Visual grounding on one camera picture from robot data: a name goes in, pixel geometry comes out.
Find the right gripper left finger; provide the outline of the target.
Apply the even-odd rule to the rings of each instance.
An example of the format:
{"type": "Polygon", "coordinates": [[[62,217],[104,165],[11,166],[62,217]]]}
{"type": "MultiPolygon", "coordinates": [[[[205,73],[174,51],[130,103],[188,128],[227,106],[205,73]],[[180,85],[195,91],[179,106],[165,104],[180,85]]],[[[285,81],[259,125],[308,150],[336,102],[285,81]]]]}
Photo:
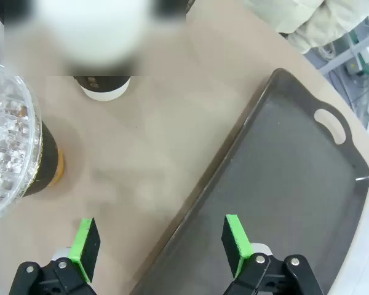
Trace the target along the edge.
{"type": "Polygon", "coordinates": [[[21,263],[9,293],[95,294],[90,284],[100,244],[94,218],[83,219],[69,251],[43,267],[31,261],[21,263]]]}

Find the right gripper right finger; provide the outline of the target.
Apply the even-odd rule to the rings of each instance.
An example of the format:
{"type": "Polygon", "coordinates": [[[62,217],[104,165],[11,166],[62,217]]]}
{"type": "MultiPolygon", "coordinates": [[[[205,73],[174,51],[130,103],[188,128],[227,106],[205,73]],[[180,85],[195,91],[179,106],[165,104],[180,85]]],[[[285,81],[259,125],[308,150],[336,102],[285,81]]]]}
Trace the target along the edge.
{"type": "Polygon", "coordinates": [[[280,261],[254,251],[238,215],[224,217],[221,241],[233,276],[225,294],[323,294],[304,256],[289,255],[280,261]]]}

